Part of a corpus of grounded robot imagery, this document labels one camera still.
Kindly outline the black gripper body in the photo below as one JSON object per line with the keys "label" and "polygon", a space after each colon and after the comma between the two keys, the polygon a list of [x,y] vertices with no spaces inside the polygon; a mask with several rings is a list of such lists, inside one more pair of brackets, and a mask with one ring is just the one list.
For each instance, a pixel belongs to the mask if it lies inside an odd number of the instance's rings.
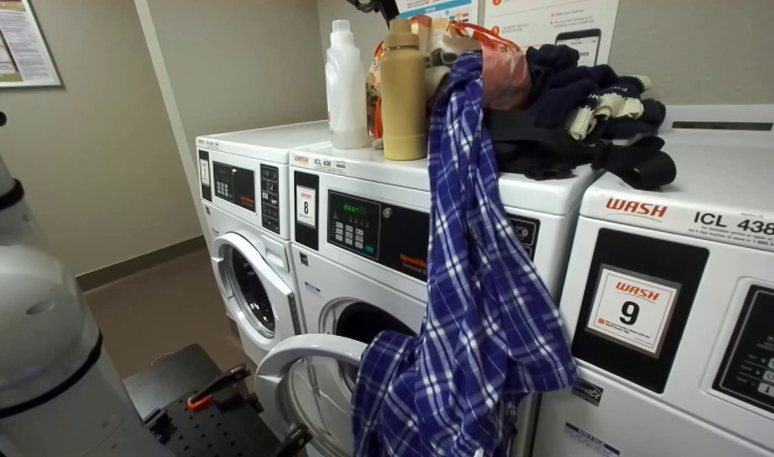
{"label": "black gripper body", "polygon": [[398,17],[398,2],[395,0],[348,0],[360,13],[379,13],[385,23]]}

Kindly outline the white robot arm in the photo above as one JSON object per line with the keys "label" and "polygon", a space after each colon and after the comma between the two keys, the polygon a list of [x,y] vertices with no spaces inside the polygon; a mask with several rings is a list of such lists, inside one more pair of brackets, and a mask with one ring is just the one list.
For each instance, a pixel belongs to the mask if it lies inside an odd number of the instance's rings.
{"label": "white robot arm", "polygon": [[[319,106],[317,0],[135,0],[190,189],[195,139]],[[172,457],[0,156],[0,457]]]}

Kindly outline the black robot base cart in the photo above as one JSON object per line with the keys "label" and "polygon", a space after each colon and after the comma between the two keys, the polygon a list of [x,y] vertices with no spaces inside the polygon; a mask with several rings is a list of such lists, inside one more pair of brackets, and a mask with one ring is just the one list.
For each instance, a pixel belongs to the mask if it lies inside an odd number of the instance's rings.
{"label": "black robot base cart", "polygon": [[249,376],[243,362],[220,371],[200,346],[186,346],[126,376],[124,385],[172,457],[308,457],[308,426],[287,424],[276,436],[259,399],[243,389]]}

